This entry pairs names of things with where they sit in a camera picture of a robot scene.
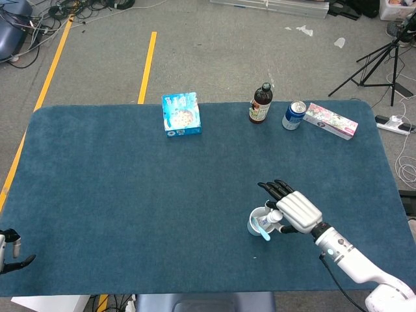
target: tripod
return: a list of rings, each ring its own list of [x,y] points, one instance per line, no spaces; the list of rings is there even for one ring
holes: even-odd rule
[[[361,57],[357,62],[366,59],[365,65],[361,67],[358,71],[356,71],[351,77],[349,77],[346,81],[341,83],[334,91],[328,94],[328,96],[331,96],[332,94],[336,93],[341,87],[343,87],[347,82],[352,81],[357,86],[363,86],[363,87],[370,87],[370,86],[391,86],[391,103],[390,106],[393,106],[393,102],[395,100],[395,85],[396,85],[396,74],[397,74],[397,60],[398,60],[398,48],[399,48],[399,41],[403,39],[405,35],[407,35],[408,30],[410,27],[414,27],[413,23],[415,22],[415,16],[416,11],[411,15],[408,24],[404,27],[403,31],[400,32],[400,34],[397,36],[396,39],[394,39],[389,44],[383,45],[381,48],[377,49],[376,51],[373,51],[364,57]],[[393,68],[393,81],[391,83],[379,83],[379,84],[367,84],[367,80],[369,77],[374,73],[374,71],[377,69],[377,67],[384,61],[384,59],[390,55],[390,52],[392,50],[395,50],[395,65]],[[367,68],[372,64],[374,61],[377,61],[377,63],[371,68],[370,72],[367,73]],[[359,82],[357,82],[354,77],[361,73],[361,79]]]

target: blue toothbrush handle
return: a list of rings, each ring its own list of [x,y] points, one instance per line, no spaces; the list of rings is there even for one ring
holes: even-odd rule
[[[254,224],[254,226],[259,230],[261,236],[263,236],[263,238],[266,241],[270,240],[270,235],[260,226],[259,222],[257,221],[256,218],[252,217],[252,224]]]

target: paper scrap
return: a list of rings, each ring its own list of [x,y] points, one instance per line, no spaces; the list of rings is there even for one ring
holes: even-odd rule
[[[306,29],[306,25],[303,25],[302,27],[297,27],[296,29],[299,30],[299,31],[302,31],[304,34],[307,34],[310,37],[313,36],[313,30],[312,29]]]
[[[342,49],[342,48],[343,48],[343,46],[345,45],[345,38],[340,37],[340,38],[338,38],[338,39],[337,39],[337,41],[335,41],[333,44],[334,44],[335,46],[339,47],[340,49]]]

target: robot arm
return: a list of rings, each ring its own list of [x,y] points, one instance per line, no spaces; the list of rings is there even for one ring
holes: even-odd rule
[[[6,264],[5,250],[8,242],[13,243],[13,258],[19,257],[20,254],[20,235],[14,229],[0,230],[0,274],[6,274],[27,267],[36,257],[35,255],[30,255],[22,262]]]
[[[416,296],[410,287],[378,268],[335,228],[323,222],[322,213],[302,193],[280,180],[259,186],[277,200],[267,205],[271,212],[277,209],[295,230],[312,234],[315,244],[351,279],[356,283],[379,284],[365,300],[370,312],[416,312]]]

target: yellow floor line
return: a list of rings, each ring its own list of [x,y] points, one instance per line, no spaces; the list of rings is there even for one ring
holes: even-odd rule
[[[138,94],[137,104],[144,104],[144,98],[146,97],[146,90],[148,88],[150,68],[151,68],[151,60],[153,58],[153,52],[155,50],[155,44],[156,44],[156,36],[157,36],[157,32],[152,31],[151,36],[150,36],[148,55],[146,57],[146,64],[144,65],[142,85],[140,86],[140,92]]]
[[[98,309],[97,312],[103,312],[107,308],[107,302],[109,301],[108,294],[101,294],[98,300]]]
[[[68,33],[70,32],[70,29],[71,29],[71,25],[72,25],[72,19],[68,20],[68,22],[66,23],[64,33],[62,34],[62,37],[61,37],[59,45],[58,45],[57,52],[55,53],[55,57],[53,58],[51,67],[49,69],[49,72],[47,73],[44,86],[42,87],[42,91],[40,92],[38,101],[36,102],[36,106],[34,107],[33,111],[38,110],[42,106],[42,104],[44,103],[44,99],[46,97],[47,89],[49,88],[49,85],[51,84],[53,74],[55,73],[55,69],[57,68],[60,55],[62,53],[62,50],[64,49],[64,46],[65,46],[65,41],[66,41],[66,39],[68,37]],[[19,160],[20,160],[21,150],[23,148],[23,142],[25,141],[25,136],[26,136],[26,131],[23,134],[23,138],[21,138],[18,151],[16,152],[16,155],[14,156],[13,163],[12,163],[12,166],[10,167],[10,170],[8,171],[5,184],[3,185],[3,188],[1,189],[1,193],[0,193],[0,213],[3,210],[3,207],[5,206],[8,192],[10,190],[10,187],[12,186],[12,182],[13,182],[13,179],[14,179],[14,174],[16,173],[16,169],[18,167]]]

